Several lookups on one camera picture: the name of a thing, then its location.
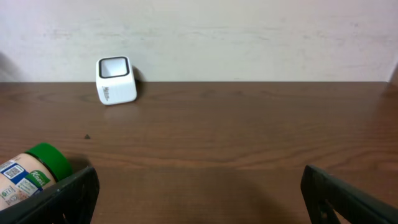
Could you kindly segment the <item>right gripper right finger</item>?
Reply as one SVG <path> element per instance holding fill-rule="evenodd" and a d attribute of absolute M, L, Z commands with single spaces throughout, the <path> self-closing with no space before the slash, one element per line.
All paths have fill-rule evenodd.
<path fill-rule="evenodd" d="M 312 224 L 339 223 L 337 214 L 350 223 L 397 224 L 396 208 L 316 166 L 305 166 L 300 189 Z"/>

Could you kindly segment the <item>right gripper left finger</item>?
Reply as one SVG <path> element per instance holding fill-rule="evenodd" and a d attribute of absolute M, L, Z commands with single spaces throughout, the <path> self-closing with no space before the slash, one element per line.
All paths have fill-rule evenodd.
<path fill-rule="evenodd" d="M 1 223 L 90 223 L 100 191 L 88 166 L 43 192 L 1 211 Z"/>

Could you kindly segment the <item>green-lid seasoning jar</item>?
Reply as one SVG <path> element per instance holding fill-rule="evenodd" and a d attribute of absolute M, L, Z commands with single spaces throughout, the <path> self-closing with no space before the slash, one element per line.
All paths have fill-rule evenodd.
<path fill-rule="evenodd" d="M 54 146 L 40 143 L 1 164 L 1 210 L 71 176 L 68 159 Z"/>

